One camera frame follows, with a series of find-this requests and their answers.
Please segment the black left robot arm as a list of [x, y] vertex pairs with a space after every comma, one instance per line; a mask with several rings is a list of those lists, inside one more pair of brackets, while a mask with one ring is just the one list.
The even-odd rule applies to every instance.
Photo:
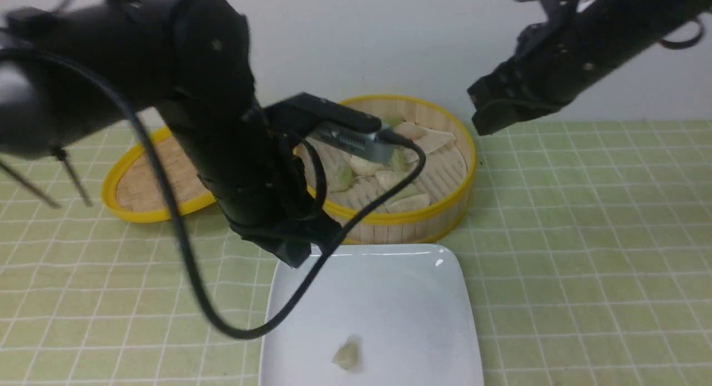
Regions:
[[104, 0], [4, 17], [3, 50], [64, 57], [107, 80], [133, 112], [158, 110], [243, 239], [295, 268], [340, 233], [313, 206], [292, 143], [258, 108], [249, 24], [226, 0]]

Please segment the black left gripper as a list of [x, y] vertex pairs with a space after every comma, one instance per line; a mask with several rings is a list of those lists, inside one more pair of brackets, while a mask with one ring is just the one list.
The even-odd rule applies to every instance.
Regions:
[[165, 100], [159, 113], [242, 239], [298, 268], [312, 246], [335, 241], [341, 224], [313, 199], [298, 160], [256, 112], [254, 100]]

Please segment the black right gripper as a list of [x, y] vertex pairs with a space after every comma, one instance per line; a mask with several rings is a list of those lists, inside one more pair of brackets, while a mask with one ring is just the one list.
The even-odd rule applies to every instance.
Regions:
[[512, 56], [468, 88], [476, 109], [471, 121], [480, 136], [559, 112], [590, 88], [586, 10], [568, 2], [544, 23], [529, 24]]

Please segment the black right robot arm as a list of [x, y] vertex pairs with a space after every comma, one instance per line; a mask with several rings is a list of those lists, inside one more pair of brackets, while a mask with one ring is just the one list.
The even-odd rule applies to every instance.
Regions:
[[472, 84], [481, 136], [558, 113], [623, 64], [660, 44], [696, 46], [710, 0], [513, 0], [539, 2], [546, 19], [518, 35], [513, 56]]

